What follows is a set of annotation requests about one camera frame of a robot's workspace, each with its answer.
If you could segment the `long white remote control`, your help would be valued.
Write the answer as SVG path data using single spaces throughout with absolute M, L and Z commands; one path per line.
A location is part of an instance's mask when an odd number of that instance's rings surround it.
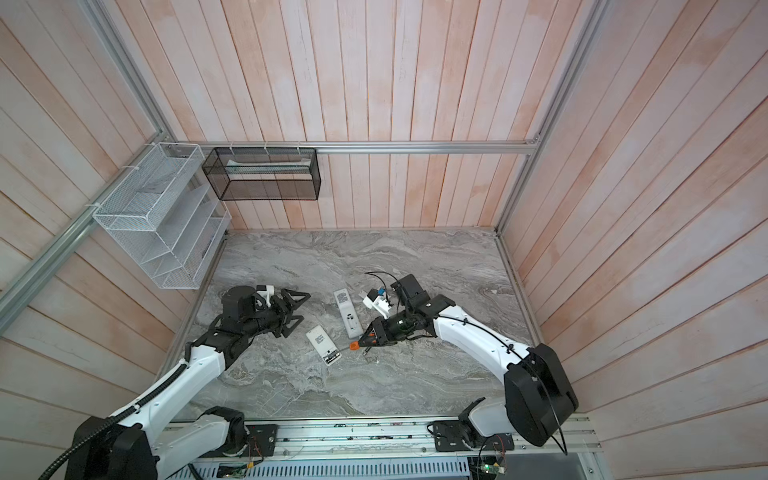
M 344 288 L 335 291 L 334 298 L 348 337 L 350 339 L 359 338 L 363 334 L 363 329 L 348 290 Z

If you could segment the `short white remote control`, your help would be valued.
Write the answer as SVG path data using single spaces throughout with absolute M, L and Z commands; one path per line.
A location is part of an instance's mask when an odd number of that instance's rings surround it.
M 322 326 L 312 328 L 306 333 L 306 337 L 326 365 L 332 365 L 341 357 L 341 351 Z

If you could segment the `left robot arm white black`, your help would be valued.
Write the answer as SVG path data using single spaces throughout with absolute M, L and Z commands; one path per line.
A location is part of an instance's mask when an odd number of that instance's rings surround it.
M 289 337 L 303 320 L 296 311 L 309 297 L 264 285 L 230 288 L 222 296 L 221 314 L 186 345 L 176 367 L 110 416 L 84 421 L 43 478 L 64 467 L 68 479 L 165 479 L 209 453 L 238 457 L 253 452 L 244 414 L 228 407 L 212 407 L 179 430 L 166 428 L 257 336 Z

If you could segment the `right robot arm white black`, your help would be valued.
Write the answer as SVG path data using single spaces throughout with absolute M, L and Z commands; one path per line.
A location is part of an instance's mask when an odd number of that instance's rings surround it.
M 351 343 L 351 349 L 439 339 L 470 355 L 504 388 L 503 396 L 481 397 L 454 420 L 431 423 L 428 431 L 437 450 L 480 451 L 490 440 L 509 448 L 513 435 L 536 447 L 548 440 L 560 448 L 566 446 L 562 426 L 576 412 L 579 401 L 552 348 L 528 346 L 503 336 L 452 299 L 429 295 L 412 274 L 370 291 L 364 302 L 378 315 Z

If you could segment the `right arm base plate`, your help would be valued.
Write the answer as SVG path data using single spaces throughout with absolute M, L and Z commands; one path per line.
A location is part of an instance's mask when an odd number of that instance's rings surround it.
M 439 420 L 429 423 L 427 431 L 432 435 L 438 452 L 460 452 L 492 448 L 497 451 L 513 451 L 514 441 L 509 434 L 482 436 L 468 421 Z

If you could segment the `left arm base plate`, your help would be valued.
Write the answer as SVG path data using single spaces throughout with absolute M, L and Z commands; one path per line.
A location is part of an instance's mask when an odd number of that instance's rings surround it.
M 222 446 L 207 453 L 209 457 L 256 457 L 274 455 L 277 424 L 242 424 L 230 427 Z

